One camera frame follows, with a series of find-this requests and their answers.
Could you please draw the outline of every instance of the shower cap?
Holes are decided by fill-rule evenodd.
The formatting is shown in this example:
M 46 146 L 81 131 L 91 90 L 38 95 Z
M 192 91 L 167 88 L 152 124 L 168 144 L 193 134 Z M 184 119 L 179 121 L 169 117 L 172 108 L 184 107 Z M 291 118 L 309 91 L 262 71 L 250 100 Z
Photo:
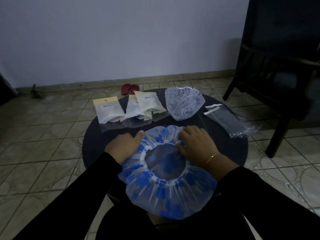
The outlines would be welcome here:
M 198 89 L 190 87 L 167 88 L 164 95 L 167 110 L 177 121 L 194 116 L 205 103 L 202 93 Z
M 119 179 L 131 202 L 166 218 L 184 219 L 201 210 L 216 180 L 184 159 L 176 143 L 183 127 L 157 126 L 144 132 L 138 151 L 122 163 Z

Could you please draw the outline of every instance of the light blue wall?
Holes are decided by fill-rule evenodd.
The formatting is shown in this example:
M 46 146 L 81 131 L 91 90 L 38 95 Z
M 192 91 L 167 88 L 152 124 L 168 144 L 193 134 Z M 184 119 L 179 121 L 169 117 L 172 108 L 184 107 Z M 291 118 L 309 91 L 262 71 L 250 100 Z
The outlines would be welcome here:
M 0 0 L 14 87 L 235 68 L 249 0 Z

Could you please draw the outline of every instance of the black chair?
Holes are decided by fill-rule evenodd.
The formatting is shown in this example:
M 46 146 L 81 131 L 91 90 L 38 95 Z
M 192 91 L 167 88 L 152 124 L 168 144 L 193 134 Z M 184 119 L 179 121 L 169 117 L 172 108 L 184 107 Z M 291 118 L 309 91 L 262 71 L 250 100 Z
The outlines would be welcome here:
M 280 121 L 266 149 L 273 157 L 291 119 L 320 122 L 320 0 L 250 0 L 236 87 L 268 105 Z

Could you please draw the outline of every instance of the chair leg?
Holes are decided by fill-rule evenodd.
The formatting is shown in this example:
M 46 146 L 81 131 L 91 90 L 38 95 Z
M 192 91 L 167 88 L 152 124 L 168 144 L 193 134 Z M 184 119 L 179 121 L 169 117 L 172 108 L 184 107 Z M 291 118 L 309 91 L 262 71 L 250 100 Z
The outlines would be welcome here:
M 287 130 L 288 125 L 291 118 L 288 117 L 282 117 L 277 125 L 277 128 L 275 129 L 275 132 L 272 136 L 272 139 L 266 149 L 266 155 L 268 157 L 274 157 L 275 153 L 277 152 Z
M 235 88 L 236 86 L 236 77 L 233 78 L 232 82 L 230 83 L 228 89 L 226 90 L 226 93 L 223 95 L 222 99 L 224 101 L 226 101 L 228 99 L 228 97 L 230 96 L 232 90 Z

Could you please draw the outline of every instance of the table top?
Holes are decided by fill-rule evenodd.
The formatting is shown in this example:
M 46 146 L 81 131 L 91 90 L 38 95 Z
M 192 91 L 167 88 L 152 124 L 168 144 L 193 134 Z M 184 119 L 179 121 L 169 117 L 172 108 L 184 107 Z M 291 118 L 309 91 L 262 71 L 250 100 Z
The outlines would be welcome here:
M 162 103 L 164 108 L 166 106 L 165 99 L 165 90 L 166 88 L 158 88 L 147 90 L 147 92 L 156 92 L 159 100 Z M 119 100 L 120 105 L 122 106 L 124 112 L 126 112 L 128 97 L 125 96 Z M 187 125 L 196 125 L 199 128 L 204 128 L 214 143 L 216 144 L 219 152 L 223 155 L 230 158 L 232 161 L 237 163 L 240 166 L 243 166 L 246 162 L 247 154 L 248 154 L 248 139 L 247 138 L 230 138 L 228 133 L 219 125 L 217 122 L 211 120 L 203 113 L 207 111 L 205 106 L 209 106 L 212 104 L 219 104 L 218 100 L 204 95 L 205 104 L 199 109 L 199 111 L 189 119 L 176 121 L 173 117 L 168 116 L 160 121 L 152 122 L 149 125 L 138 127 L 138 128 L 124 128 L 124 129 L 114 129 L 107 132 L 102 133 L 100 129 L 100 125 L 98 122 L 98 117 L 95 117 L 94 120 L 89 125 L 83 139 L 82 144 L 82 157 L 83 162 L 86 168 L 90 167 L 99 156 L 104 152 L 104 148 L 106 145 L 112 141 L 117 135 L 130 133 L 133 137 L 137 134 L 138 131 L 144 130 L 147 131 L 156 126 L 187 126 Z

